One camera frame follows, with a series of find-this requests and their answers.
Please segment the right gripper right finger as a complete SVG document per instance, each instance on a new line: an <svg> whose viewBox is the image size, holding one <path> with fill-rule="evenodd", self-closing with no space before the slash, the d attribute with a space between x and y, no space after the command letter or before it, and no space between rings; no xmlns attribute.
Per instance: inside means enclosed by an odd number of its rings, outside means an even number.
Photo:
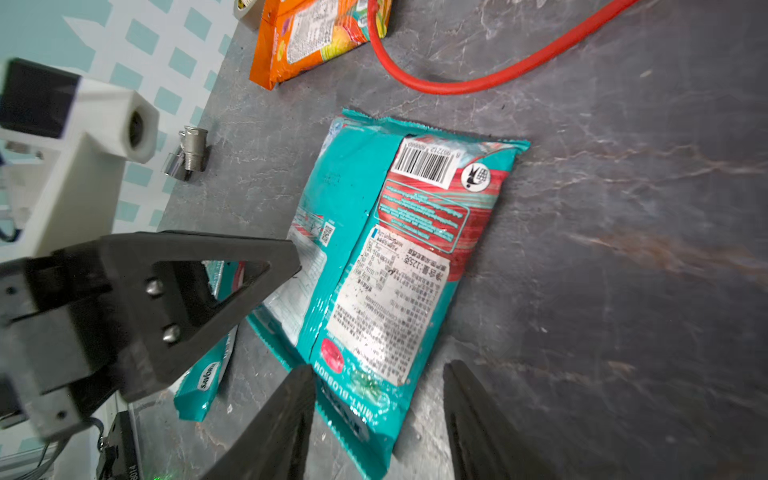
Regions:
<svg viewBox="0 0 768 480"><path fill-rule="evenodd" d="M444 414L457 479L555 479L462 361L444 366Z"/></svg>

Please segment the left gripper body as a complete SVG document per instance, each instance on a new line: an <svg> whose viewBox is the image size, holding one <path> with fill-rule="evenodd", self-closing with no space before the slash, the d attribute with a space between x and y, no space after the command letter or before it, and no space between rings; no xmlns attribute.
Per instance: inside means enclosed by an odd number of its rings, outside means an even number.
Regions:
<svg viewBox="0 0 768 480"><path fill-rule="evenodd" d="M111 251L23 256L1 265L1 371L46 441L86 429L120 387Z"/></svg>

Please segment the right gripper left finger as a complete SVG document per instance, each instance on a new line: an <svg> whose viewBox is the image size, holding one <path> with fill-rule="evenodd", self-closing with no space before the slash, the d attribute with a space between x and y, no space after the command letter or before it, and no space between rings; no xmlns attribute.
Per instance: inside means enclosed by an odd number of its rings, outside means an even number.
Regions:
<svg viewBox="0 0 768 480"><path fill-rule="evenodd" d="M314 370L294 368L205 479L302 479L316 401Z"/></svg>

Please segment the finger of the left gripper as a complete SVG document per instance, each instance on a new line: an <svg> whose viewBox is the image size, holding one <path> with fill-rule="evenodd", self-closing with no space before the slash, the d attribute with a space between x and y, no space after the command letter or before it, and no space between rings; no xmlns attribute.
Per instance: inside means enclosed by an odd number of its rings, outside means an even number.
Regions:
<svg viewBox="0 0 768 480"><path fill-rule="evenodd" d="M96 296L110 379L128 402L173 384L301 269L289 240L182 231L108 235L58 254L74 291ZM217 299L206 260L245 263L243 285Z"/></svg>

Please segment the teal mint candy bag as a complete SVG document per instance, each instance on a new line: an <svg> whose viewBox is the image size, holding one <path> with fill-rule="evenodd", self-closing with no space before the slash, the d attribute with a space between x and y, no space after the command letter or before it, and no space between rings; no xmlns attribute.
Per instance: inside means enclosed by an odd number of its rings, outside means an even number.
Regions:
<svg viewBox="0 0 768 480"><path fill-rule="evenodd" d="M287 237L301 268L249 316L366 479L389 469L458 283L524 140L346 110L330 125Z"/></svg>

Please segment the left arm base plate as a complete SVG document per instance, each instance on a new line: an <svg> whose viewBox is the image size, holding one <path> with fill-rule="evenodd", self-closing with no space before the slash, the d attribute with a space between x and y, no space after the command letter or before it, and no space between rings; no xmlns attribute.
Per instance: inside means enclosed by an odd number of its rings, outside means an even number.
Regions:
<svg viewBox="0 0 768 480"><path fill-rule="evenodd" d="M96 468L98 480L140 480L133 423L128 411L118 412L102 436L103 448Z"/></svg>

